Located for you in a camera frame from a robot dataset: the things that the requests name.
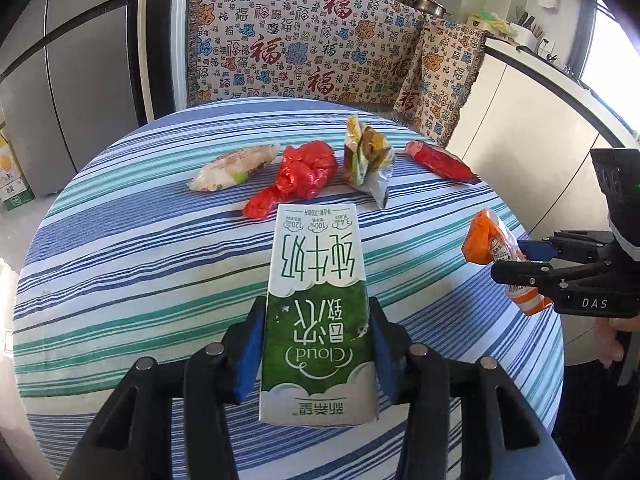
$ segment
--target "milk carton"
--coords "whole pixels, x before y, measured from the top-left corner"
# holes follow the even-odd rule
[[[292,426],[375,420],[373,355],[355,205],[278,206],[260,420]]]

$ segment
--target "food wrapper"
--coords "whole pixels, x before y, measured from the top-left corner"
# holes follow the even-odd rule
[[[497,260],[527,261],[513,233],[491,209],[482,209],[471,221],[462,253],[465,260],[479,265]],[[540,294],[535,286],[507,285],[505,293],[525,316],[553,306],[553,301]]]
[[[287,146],[276,183],[252,196],[242,214],[266,218],[276,204],[313,198],[334,177],[337,168],[334,150],[322,140],[312,140],[299,148]]]
[[[194,191],[220,191],[242,184],[271,164],[279,151],[278,144],[264,144],[217,156],[198,172],[189,188]]]
[[[347,119],[342,179],[373,196],[381,209],[386,207],[389,198],[388,186],[395,160],[394,149],[384,135],[359,122],[357,115]]]
[[[420,140],[410,140],[404,152],[421,166],[433,171],[437,176],[456,182],[478,184],[478,176],[453,153]]]

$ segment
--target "round table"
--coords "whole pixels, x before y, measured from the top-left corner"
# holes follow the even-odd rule
[[[111,389],[140,356],[189,356],[220,340],[267,288],[275,211],[242,206],[272,184],[278,164],[215,193],[187,188],[215,156],[277,141],[328,142],[342,164],[347,117],[327,102],[237,99],[161,118],[106,149],[60,193],[31,243],[18,283],[15,371],[36,438],[60,471]],[[417,134],[366,112],[396,149]],[[369,295],[414,341],[444,356],[497,358],[551,427],[562,385],[559,317],[523,316],[468,264],[460,246],[473,215],[513,213],[486,185],[447,182],[396,158],[385,210],[337,177],[315,203],[355,203]],[[383,397],[380,420],[355,428],[288,428],[257,420],[257,389],[227,410],[240,478],[392,478],[406,406]],[[451,403],[450,474],[460,473],[460,403]],[[174,401],[174,476],[185,478],[182,402]]]

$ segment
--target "red plastic bag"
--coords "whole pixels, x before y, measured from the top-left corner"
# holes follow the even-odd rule
[[[471,169],[453,153],[443,150],[433,144],[410,140],[404,147],[413,160],[438,176],[447,180],[478,184],[482,182]]]
[[[337,168],[334,150],[322,140],[312,140],[299,148],[287,146],[276,183],[252,196],[242,214],[266,218],[276,204],[313,198],[334,177]]]

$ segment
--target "knife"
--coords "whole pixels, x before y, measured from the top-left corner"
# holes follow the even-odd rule
[[[520,17],[520,19],[518,20],[518,25],[523,26],[524,22],[527,21],[528,17],[529,17],[529,13],[525,10],[522,13],[522,16]]]
[[[529,16],[529,19],[525,22],[523,27],[524,28],[528,28],[529,30],[531,30],[531,25],[533,25],[533,20],[535,20],[535,19],[536,19],[535,16]]]

